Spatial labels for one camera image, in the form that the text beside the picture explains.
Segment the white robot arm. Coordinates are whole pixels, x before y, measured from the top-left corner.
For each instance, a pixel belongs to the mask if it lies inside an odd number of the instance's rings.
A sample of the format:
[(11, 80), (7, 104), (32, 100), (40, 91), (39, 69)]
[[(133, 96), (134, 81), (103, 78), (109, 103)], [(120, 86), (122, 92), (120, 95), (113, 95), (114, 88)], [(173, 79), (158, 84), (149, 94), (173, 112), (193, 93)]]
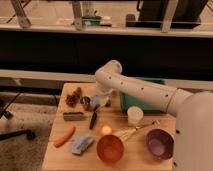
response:
[(96, 70), (96, 92), (118, 89), (176, 117), (173, 171), (213, 171), (213, 93), (180, 88), (123, 76), (122, 65), (110, 60)]

